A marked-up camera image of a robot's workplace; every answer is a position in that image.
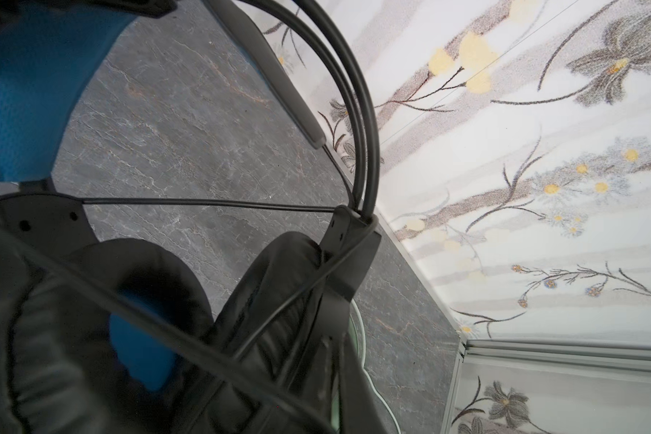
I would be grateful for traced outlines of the mint green headphones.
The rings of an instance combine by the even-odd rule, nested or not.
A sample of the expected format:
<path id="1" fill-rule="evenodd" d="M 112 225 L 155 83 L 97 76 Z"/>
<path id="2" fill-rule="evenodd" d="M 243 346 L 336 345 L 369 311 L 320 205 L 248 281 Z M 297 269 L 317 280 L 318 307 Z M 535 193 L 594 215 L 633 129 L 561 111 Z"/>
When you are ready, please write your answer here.
<path id="1" fill-rule="evenodd" d="M 376 388 L 374 380 L 366 368 L 367 337 L 365 332 L 365 322 L 363 321 L 361 310 L 354 300 L 351 303 L 348 335 L 353 341 L 354 350 L 356 351 L 358 361 L 363 368 L 363 374 L 365 375 L 365 379 L 368 382 L 369 390 L 375 397 L 376 409 L 383 412 L 383 425 L 385 426 L 388 433 L 401 434 L 401 426 L 399 421 L 393 413 L 389 403 L 387 403 L 382 394 Z"/>

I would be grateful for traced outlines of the black blue headphones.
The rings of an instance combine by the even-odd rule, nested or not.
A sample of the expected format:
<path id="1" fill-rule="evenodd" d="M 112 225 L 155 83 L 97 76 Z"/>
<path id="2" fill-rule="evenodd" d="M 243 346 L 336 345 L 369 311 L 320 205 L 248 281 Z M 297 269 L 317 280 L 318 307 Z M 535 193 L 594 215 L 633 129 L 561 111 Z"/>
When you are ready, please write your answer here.
<path id="1" fill-rule="evenodd" d="M 52 184 L 81 94 L 125 28 L 174 1 L 0 1 L 0 433 L 381 433 L 349 334 L 381 234 L 380 139 L 365 76 L 321 5 L 278 18 L 316 53 L 354 133 L 348 202 L 321 241 L 285 233 L 218 316 L 191 269 L 101 242 L 90 199 Z"/>

